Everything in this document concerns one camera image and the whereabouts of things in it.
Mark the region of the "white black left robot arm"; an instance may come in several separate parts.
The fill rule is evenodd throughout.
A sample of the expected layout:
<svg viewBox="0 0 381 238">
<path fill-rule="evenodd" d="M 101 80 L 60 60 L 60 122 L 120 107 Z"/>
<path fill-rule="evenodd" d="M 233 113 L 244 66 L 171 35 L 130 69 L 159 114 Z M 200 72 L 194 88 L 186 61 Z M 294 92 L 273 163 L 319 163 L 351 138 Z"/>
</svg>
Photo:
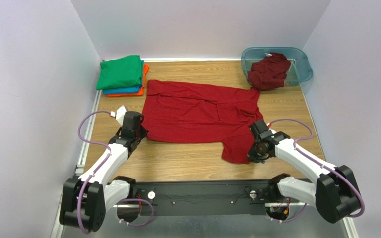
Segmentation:
<svg viewBox="0 0 381 238">
<path fill-rule="evenodd" d="M 119 123 L 119 130 L 104 144 L 104 153 L 89 170 L 63 185 L 59 223 L 79 228 L 85 234 L 98 231 L 106 212 L 118 202 L 143 202 L 137 196 L 135 179 L 111 177 L 147 136 L 148 130 L 142 125 L 144 115 L 124 106 L 108 114 Z"/>
</svg>

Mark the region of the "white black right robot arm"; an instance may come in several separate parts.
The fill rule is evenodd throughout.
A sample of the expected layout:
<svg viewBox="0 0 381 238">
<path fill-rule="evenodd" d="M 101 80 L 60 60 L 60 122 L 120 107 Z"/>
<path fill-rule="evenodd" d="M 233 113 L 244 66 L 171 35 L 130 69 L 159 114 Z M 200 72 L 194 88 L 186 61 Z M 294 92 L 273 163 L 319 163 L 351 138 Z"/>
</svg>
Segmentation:
<svg viewBox="0 0 381 238">
<path fill-rule="evenodd" d="M 258 120 L 249 125 L 254 142 L 247 154 L 249 161 L 264 163 L 272 157 L 281 159 L 306 176 L 308 182 L 281 174 L 269 180 L 264 196 L 271 201 L 294 198 L 313 206 L 329 223 L 345 217 L 359 217 L 365 203 L 353 171 L 335 166 L 298 145 L 298 139 L 270 128 L 271 123 Z"/>
</svg>

